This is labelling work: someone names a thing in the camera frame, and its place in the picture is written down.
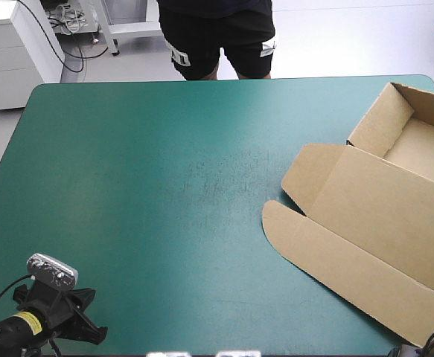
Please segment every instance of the white floor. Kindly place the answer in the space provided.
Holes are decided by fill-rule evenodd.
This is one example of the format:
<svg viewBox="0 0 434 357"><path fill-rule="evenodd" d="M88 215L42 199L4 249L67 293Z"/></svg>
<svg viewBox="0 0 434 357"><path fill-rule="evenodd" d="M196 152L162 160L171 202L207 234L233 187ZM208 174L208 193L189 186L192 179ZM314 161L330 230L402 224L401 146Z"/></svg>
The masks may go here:
<svg viewBox="0 0 434 357"><path fill-rule="evenodd" d="M272 76L426 74L434 79L434 0L273 0L279 35ZM87 55L105 48L81 37ZM63 41L68 49L71 43ZM182 80L163 38L131 39L63 82ZM68 62L79 66L77 60ZM236 79L226 59L221 80ZM0 111L0 159L21 114Z"/></svg>

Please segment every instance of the cardboard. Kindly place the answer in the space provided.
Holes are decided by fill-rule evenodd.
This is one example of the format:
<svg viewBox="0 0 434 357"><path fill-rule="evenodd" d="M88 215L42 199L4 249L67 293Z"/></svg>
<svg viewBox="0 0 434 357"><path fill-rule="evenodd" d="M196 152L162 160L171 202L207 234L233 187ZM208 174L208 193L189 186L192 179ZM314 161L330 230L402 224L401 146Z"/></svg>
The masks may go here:
<svg viewBox="0 0 434 357"><path fill-rule="evenodd" d="M390 83L348 138L282 181L307 216L263 210L271 244L413 344L434 332L434 94Z"/></svg>

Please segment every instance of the person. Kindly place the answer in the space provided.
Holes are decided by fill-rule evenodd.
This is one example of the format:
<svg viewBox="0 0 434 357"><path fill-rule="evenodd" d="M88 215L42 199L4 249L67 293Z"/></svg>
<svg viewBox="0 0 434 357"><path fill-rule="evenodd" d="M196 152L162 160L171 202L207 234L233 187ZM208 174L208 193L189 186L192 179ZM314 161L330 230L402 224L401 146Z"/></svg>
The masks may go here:
<svg viewBox="0 0 434 357"><path fill-rule="evenodd" d="M186 80L216 80L220 49L240 79L270 78L276 48L271 0L158 0L160 25Z"/></svg>

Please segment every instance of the green table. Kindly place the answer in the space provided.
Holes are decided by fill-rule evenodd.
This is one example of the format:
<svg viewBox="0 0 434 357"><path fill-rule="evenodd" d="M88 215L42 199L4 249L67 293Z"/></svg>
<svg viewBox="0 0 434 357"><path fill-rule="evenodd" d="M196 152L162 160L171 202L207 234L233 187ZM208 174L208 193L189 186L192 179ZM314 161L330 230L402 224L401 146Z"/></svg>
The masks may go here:
<svg viewBox="0 0 434 357"><path fill-rule="evenodd" d="M64 353L386 354L401 339L281 258L261 208L290 205L300 148L344 143L389 81L434 91L423 76L38 87L0 163L0 290L34 252L77 268L109 334Z"/></svg>

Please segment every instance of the black shorts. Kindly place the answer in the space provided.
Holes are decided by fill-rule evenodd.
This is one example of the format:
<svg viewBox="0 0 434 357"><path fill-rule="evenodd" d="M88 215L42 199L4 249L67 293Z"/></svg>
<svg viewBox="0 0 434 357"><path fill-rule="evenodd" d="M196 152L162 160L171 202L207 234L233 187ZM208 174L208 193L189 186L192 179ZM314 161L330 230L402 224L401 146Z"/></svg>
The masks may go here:
<svg viewBox="0 0 434 357"><path fill-rule="evenodd" d="M245 77L263 78L271 71L276 47L271 0L260 0L248 10L221 19L159 9L172 62L186 80L210 74L218 64L220 48L235 71Z"/></svg>

